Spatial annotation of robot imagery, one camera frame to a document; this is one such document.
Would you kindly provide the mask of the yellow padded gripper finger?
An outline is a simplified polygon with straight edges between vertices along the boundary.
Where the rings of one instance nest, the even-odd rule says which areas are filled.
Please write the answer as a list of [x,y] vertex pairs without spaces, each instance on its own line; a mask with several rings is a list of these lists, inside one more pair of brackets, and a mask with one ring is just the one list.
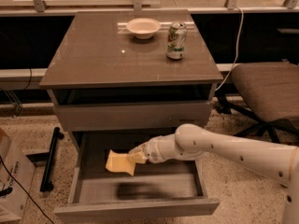
[[129,152],[128,159],[130,162],[144,164],[147,162],[147,156],[143,151]]
[[134,153],[143,152],[145,150],[145,148],[147,147],[147,145],[148,145],[148,143],[144,142],[144,143],[140,144],[139,146],[133,148],[132,151]]

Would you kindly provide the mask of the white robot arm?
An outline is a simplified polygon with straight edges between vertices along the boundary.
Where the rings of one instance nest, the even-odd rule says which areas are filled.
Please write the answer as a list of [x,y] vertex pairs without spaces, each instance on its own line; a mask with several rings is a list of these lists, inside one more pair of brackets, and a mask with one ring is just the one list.
[[209,132],[183,124],[129,151],[135,163],[196,159],[209,152],[242,164],[288,188],[282,224],[299,224],[299,147]]

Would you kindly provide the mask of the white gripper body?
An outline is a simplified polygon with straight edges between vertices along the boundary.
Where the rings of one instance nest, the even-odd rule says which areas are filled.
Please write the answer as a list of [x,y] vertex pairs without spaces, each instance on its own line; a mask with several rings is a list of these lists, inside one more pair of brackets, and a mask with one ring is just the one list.
[[161,154],[160,144],[162,141],[162,137],[154,137],[151,138],[144,147],[144,153],[148,158],[148,161],[151,163],[162,163],[165,162],[165,158]]

